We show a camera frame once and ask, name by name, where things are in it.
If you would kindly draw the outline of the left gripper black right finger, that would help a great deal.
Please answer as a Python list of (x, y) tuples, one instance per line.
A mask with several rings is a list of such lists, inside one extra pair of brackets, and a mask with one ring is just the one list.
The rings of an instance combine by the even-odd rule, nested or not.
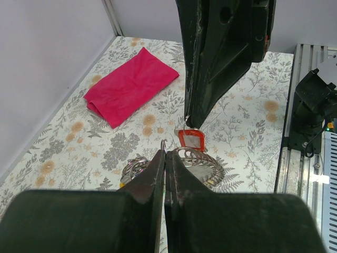
[(169, 252), (325, 252), (300, 197), (213, 192), (175, 151), (167, 153), (165, 170)]

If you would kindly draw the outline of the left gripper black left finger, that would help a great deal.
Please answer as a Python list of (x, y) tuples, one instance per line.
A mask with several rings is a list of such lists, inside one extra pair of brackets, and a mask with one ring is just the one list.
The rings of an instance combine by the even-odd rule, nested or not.
[(21, 192), (1, 220), (1, 252), (158, 252), (165, 158), (116, 191)]

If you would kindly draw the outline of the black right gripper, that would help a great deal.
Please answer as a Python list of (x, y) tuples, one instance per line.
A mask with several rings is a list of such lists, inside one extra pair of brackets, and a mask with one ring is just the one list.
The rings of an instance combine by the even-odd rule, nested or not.
[(204, 48), (202, 1), (176, 1), (185, 59), (185, 119), (200, 128), (215, 103), (271, 42), (275, 0), (210, 1)]

